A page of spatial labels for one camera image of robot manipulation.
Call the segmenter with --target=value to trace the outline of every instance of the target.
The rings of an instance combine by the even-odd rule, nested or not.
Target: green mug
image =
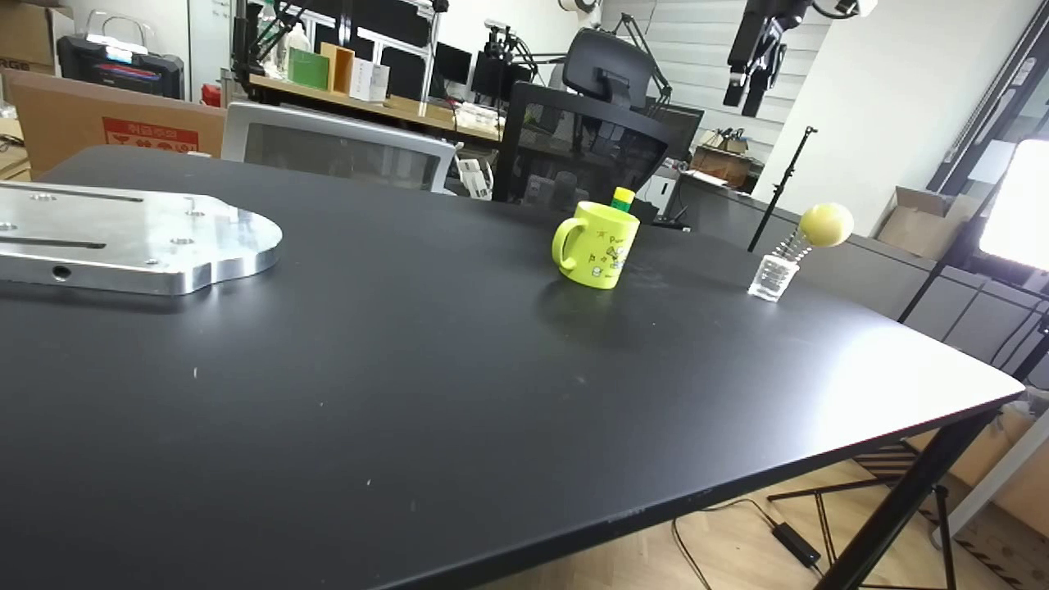
[[[579,213],[559,226],[551,255],[570,280],[617,287],[635,226],[639,220],[623,209],[582,201]]]

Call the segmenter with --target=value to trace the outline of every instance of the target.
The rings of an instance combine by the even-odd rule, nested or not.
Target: yellow ball
[[[850,240],[853,213],[841,202],[818,202],[799,215],[797,229],[812,248],[833,248]]]

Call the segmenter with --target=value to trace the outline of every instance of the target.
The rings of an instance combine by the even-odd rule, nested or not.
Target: table surface
[[[269,79],[269,74],[253,74],[249,81],[259,85],[259,89],[279,91],[279,96],[326,101],[326,103],[336,103],[336,107],[352,107],[352,111],[372,111],[372,113],[381,113],[381,118],[422,125],[422,127],[434,127],[434,130],[450,130],[450,134],[463,134],[463,137],[476,137],[476,140],[488,140],[488,143],[501,140],[501,134],[488,134],[488,130],[480,130],[480,127],[458,127],[457,125],[457,111],[447,107],[447,103],[426,103],[426,111],[420,113],[420,101],[399,99],[399,96],[391,96],[387,101],[358,101],[358,99],[348,99],[340,91],[320,91],[320,89],[296,85],[296,81],[287,81],[287,79]]]
[[[588,292],[517,206],[115,147],[55,180],[216,193],[287,248],[170,302],[0,286],[0,585],[467,582],[1019,392],[807,286],[749,299],[703,237]]]

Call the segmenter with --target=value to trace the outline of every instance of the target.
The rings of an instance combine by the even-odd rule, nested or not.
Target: metal plate
[[[275,265],[284,229],[203,193],[0,182],[0,278],[186,295]]]

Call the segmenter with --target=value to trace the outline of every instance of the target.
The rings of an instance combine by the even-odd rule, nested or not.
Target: mug handle
[[[556,262],[559,262],[563,270],[579,269],[579,262],[568,257],[563,248],[568,248],[568,240],[570,240],[574,232],[582,232],[582,229],[588,229],[588,220],[570,215],[570,220],[563,220],[563,222],[559,226],[559,232],[556,232],[551,255],[556,255]]]

